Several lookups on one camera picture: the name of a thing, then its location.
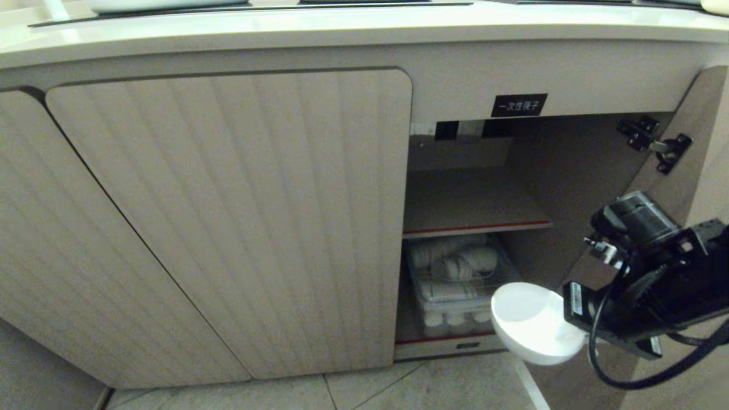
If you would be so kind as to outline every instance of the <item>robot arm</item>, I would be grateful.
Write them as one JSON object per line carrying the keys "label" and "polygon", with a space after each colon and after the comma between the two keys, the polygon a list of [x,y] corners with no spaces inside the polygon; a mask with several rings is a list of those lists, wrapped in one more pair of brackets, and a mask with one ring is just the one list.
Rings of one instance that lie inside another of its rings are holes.
{"label": "robot arm", "polygon": [[[657,379],[617,382],[602,373],[596,362],[597,337],[648,359],[661,357],[658,336],[662,334],[699,345],[695,353],[702,354],[701,357],[729,341],[729,320],[706,340],[677,333],[729,313],[726,225],[710,220],[681,229],[640,192],[618,198],[600,209],[591,224],[595,233],[585,239],[593,248],[591,253],[620,270],[611,284],[599,290],[567,283],[564,318],[590,332],[590,361],[601,379],[616,387],[636,389],[655,385],[665,377],[670,379],[682,370],[669,372],[672,367],[654,376]],[[677,365],[690,367],[701,357]]]}

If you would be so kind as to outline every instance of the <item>plastic storage box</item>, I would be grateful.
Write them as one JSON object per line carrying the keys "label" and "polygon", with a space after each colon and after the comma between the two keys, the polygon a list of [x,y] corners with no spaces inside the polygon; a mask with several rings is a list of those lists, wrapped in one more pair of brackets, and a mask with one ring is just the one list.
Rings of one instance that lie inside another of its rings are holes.
{"label": "plastic storage box", "polygon": [[[453,240],[453,237],[444,237],[443,240],[449,238]],[[491,247],[496,251],[498,263],[491,272],[478,272],[470,280],[453,282],[433,275],[431,266],[423,266],[422,261],[416,263],[413,248],[423,241],[437,240],[441,239],[411,239],[405,242],[408,273],[413,281],[425,336],[437,338],[493,331],[491,296],[501,285],[520,281],[504,247],[498,239],[486,234],[456,239],[456,242],[464,244],[463,247],[468,246],[468,243]]]}

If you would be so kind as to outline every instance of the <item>black cable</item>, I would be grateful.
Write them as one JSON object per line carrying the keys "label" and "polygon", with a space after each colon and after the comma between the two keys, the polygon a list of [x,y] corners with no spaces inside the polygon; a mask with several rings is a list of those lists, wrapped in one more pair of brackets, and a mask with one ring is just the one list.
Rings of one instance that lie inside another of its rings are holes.
{"label": "black cable", "polygon": [[702,344],[706,343],[706,339],[684,336],[681,333],[666,333],[666,336],[679,343],[687,344],[689,346],[701,346]]}
{"label": "black cable", "polygon": [[693,352],[691,352],[688,356],[684,357],[679,362],[673,364],[671,367],[667,368],[664,371],[661,371],[660,373],[654,374],[653,376],[647,377],[645,379],[634,381],[614,380],[611,379],[610,376],[605,374],[597,362],[597,354],[595,348],[598,322],[602,314],[602,309],[605,307],[605,303],[607,302],[608,297],[610,297],[615,283],[623,277],[628,267],[630,266],[633,258],[634,255],[630,255],[623,261],[623,266],[620,267],[620,271],[617,273],[615,279],[613,279],[613,281],[610,283],[607,291],[605,292],[605,295],[600,301],[597,312],[595,313],[595,320],[593,321],[592,328],[590,329],[590,342],[588,345],[588,357],[590,358],[590,364],[595,369],[595,372],[597,373],[600,380],[610,386],[624,390],[645,389],[647,387],[652,387],[667,380],[673,379],[674,377],[678,376],[679,374],[683,373],[684,371],[688,370],[693,365],[698,363],[701,359],[706,357],[719,345],[729,341],[729,320],[726,320],[714,332],[714,334],[712,334],[708,339],[706,339],[704,343],[702,343],[702,345],[694,349]]}

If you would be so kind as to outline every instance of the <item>open cabinet door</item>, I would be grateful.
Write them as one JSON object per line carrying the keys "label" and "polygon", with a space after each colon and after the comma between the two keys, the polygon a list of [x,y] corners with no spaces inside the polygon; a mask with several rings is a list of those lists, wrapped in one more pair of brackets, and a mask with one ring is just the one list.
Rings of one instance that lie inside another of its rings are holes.
{"label": "open cabinet door", "polygon": [[[727,218],[729,210],[729,86],[727,67],[701,72],[675,113],[662,139],[679,134],[693,144],[669,175],[657,170],[651,155],[625,193],[643,190],[680,225],[713,217]],[[593,289],[604,286],[616,271],[585,251],[564,282],[576,281]],[[630,379],[638,358],[608,344],[598,345],[600,363],[614,379]],[[625,396],[601,382],[586,351],[552,367],[530,365],[529,370],[552,410],[617,409]]]}

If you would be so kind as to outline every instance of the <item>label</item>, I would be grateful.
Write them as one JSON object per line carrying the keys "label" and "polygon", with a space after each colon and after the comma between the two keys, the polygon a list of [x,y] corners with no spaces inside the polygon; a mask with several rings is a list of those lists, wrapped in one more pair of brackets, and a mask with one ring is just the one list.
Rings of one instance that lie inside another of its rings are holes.
{"label": "label", "polygon": [[663,355],[663,352],[660,350],[660,340],[658,340],[658,336],[653,336],[650,338],[650,347],[653,349],[653,352],[657,355]]}
{"label": "label", "polygon": [[480,345],[481,345],[481,342],[472,341],[471,343],[457,344],[456,349],[473,349],[474,347],[479,347]]}
{"label": "label", "polygon": [[579,283],[573,282],[571,288],[572,311],[582,316],[582,286]]}
{"label": "label", "polygon": [[491,117],[536,117],[542,114],[547,94],[496,96]]}

